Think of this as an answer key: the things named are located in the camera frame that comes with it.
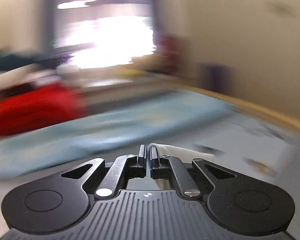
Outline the white small garment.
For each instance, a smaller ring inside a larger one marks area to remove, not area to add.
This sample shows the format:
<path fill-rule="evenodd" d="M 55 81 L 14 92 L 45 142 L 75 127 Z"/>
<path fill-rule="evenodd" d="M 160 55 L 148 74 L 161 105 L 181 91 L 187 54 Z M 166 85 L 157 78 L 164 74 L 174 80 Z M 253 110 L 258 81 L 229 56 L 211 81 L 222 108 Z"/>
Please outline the white small garment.
<path fill-rule="evenodd" d="M 172 188 L 182 195 L 186 190 L 200 191 L 191 176 L 194 173 L 193 159 L 214 161 L 213 154 L 157 143 L 147 146 L 147 155 L 155 189 Z"/>

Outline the grey printed bed sheet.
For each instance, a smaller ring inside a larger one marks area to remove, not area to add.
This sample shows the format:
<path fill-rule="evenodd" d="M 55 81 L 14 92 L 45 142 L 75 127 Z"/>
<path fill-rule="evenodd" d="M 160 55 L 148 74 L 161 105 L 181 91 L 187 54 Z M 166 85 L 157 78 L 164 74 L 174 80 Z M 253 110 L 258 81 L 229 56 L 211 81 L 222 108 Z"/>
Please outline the grey printed bed sheet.
<path fill-rule="evenodd" d="M 300 136 L 231 105 L 232 115 L 211 124 L 0 180 L 0 239 L 300 239 Z M 119 156 L 138 154 L 141 145 L 147 152 L 151 143 L 213 154 L 212 163 L 285 190 L 295 204 L 287 230 L 240 235 L 223 228 L 200 202 L 183 199 L 172 188 L 156 190 L 148 155 L 144 178 L 131 178 L 116 197 L 94 202 L 86 216 L 69 228 L 35 235 L 8 227 L 1 205 L 16 187 L 95 158 L 110 164 Z"/>

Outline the light blue patterned quilt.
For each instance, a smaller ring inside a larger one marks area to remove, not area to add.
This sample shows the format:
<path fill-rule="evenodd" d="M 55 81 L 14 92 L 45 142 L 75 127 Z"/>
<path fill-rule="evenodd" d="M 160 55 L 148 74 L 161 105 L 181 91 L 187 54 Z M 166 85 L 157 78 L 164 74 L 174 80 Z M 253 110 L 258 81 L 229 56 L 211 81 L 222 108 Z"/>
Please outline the light blue patterned quilt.
<path fill-rule="evenodd" d="M 163 135 L 211 124 L 232 115 L 232 105 L 177 90 L 127 107 L 0 139 L 0 180 Z"/>

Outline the red folded blanket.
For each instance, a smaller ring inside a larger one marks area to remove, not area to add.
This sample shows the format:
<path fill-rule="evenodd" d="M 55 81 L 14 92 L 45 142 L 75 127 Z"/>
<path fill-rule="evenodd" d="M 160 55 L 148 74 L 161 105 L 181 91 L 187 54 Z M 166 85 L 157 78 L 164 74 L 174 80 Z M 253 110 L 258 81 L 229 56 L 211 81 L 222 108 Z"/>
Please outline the red folded blanket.
<path fill-rule="evenodd" d="M 0 101 L 0 137 L 7 137 L 86 116 L 82 98 L 52 83 Z"/>

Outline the dark purple bag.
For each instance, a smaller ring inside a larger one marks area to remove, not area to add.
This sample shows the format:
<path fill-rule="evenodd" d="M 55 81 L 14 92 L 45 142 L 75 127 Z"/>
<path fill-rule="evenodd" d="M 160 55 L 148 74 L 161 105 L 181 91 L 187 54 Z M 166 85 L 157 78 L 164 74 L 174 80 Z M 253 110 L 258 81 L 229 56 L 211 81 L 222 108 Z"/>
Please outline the dark purple bag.
<path fill-rule="evenodd" d="M 229 90 L 230 67 L 216 63 L 200 65 L 200 88 L 216 93 L 226 93 Z"/>

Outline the bright window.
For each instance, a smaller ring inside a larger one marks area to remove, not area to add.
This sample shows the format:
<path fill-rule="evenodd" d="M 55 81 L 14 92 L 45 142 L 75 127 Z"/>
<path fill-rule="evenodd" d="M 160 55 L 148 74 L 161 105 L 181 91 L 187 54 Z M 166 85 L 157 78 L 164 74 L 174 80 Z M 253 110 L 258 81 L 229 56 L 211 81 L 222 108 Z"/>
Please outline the bright window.
<path fill-rule="evenodd" d="M 153 0 L 52 0 L 58 54 L 82 69 L 108 68 L 152 55 Z"/>

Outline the wooden bed frame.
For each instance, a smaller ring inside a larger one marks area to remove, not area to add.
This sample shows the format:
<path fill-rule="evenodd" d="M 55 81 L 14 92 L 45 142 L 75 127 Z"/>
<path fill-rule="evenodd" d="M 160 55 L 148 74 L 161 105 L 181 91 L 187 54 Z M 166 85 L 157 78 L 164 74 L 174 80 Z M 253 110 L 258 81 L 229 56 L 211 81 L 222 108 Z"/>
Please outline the wooden bed frame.
<path fill-rule="evenodd" d="M 231 96 L 211 92 L 201 88 L 186 85 L 181 86 L 185 89 L 232 103 L 240 112 L 262 119 L 263 121 L 269 122 L 281 128 L 288 129 L 300 136 L 300 119 L 298 118 L 242 99 L 233 98 Z"/>

